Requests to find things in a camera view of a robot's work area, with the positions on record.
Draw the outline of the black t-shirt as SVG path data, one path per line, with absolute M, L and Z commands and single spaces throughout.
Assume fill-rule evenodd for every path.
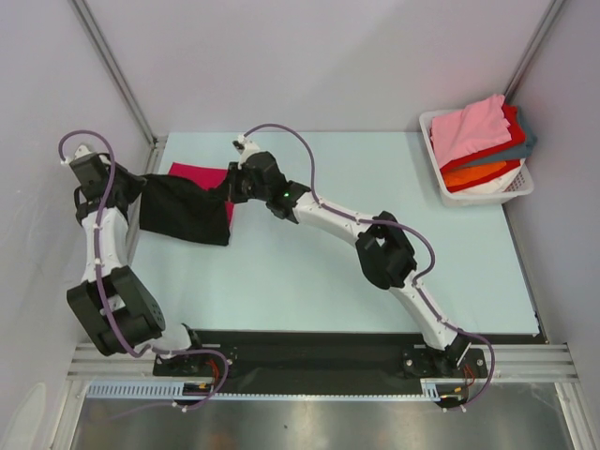
M 194 244 L 226 247 L 231 238 L 225 200 L 186 178 L 147 174 L 140 229 Z

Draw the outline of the magenta t-shirt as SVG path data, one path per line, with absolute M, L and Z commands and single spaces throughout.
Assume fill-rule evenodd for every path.
M 208 232 L 228 232 L 233 224 L 233 204 L 227 200 L 227 170 L 174 162 L 168 171 L 175 197 L 172 217 L 182 226 Z

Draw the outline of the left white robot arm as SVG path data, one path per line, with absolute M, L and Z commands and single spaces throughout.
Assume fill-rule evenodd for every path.
M 206 350 L 192 342 L 185 324 L 165 317 L 129 266 L 128 212 L 141 196 L 144 179 L 87 144 L 77 148 L 69 168 L 80 183 L 74 197 L 86 236 L 86 263 L 81 283 L 67 291 L 67 303 L 82 328 L 105 356 L 174 353 L 174 363 L 186 374 L 201 372 Z

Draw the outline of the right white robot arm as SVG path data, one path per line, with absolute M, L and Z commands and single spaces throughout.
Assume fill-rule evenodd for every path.
M 354 247 L 364 277 L 391 293 L 419 326 L 432 364 L 443 376 L 466 365 L 470 342 L 428 297 L 417 274 L 415 250 L 395 217 L 352 212 L 328 205 L 308 186 L 286 179 L 275 157 L 249 146 L 228 168 L 229 196 L 234 203 L 258 200 L 277 218 L 331 234 Z

